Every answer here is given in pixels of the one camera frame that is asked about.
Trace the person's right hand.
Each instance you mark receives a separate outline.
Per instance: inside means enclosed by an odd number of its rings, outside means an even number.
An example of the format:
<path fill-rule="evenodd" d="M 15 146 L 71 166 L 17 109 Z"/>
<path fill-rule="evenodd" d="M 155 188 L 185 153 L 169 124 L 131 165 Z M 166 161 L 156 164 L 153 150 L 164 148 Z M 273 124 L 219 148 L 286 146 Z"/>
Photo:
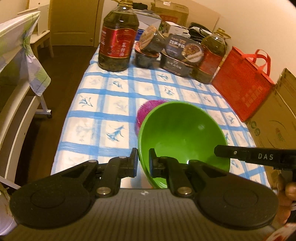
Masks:
<path fill-rule="evenodd" d="M 286 224 L 295 201 L 295 182 L 287 183 L 281 174 L 277 177 L 278 209 L 274 221 L 279 225 Z"/>

